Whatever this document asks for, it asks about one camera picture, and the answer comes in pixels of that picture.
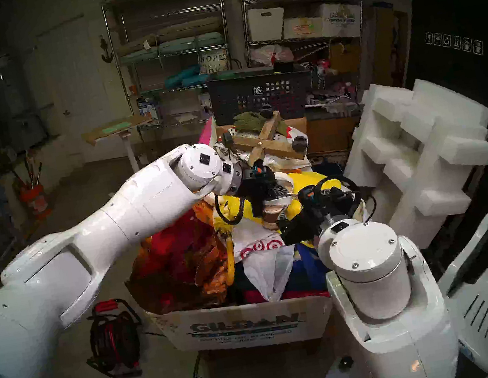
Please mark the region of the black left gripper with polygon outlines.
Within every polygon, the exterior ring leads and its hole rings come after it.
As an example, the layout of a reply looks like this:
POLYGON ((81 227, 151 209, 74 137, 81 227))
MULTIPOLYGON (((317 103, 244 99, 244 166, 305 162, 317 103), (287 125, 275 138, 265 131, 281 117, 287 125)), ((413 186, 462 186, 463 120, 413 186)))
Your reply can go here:
POLYGON ((293 179, 288 174, 275 175, 270 167, 259 164, 249 170, 237 193, 240 199, 251 204, 252 216, 258 217, 263 214, 264 204, 290 200, 287 189, 293 187, 293 179))

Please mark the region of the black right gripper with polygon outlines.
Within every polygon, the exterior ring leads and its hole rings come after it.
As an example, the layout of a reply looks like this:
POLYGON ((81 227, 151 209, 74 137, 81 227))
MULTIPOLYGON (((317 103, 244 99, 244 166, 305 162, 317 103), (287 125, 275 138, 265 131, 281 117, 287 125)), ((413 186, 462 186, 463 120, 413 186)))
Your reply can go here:
POLYGON ((357 185, 348 178, 338 182, 340 187, 333 186, 326 191, 323 191, 326 182, 320 182, 298 192, 301 211, 289 221, 278 222, 285 246, 311 242, 335 222, 354 216, 360 205, 357 185))

